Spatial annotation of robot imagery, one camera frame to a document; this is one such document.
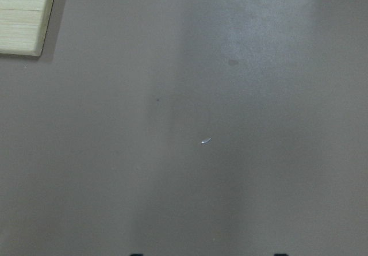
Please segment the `wooden cutting board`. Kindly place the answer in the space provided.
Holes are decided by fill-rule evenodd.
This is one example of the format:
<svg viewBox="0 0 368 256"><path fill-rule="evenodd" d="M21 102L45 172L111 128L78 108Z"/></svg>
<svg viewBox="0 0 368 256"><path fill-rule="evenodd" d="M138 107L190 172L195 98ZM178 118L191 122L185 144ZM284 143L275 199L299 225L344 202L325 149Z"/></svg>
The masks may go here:
<svg viewBox="0 0 368 256"><path fill-rule="evenodd" d="M53 0L1 0L1 53L39 57Z"/></svg>

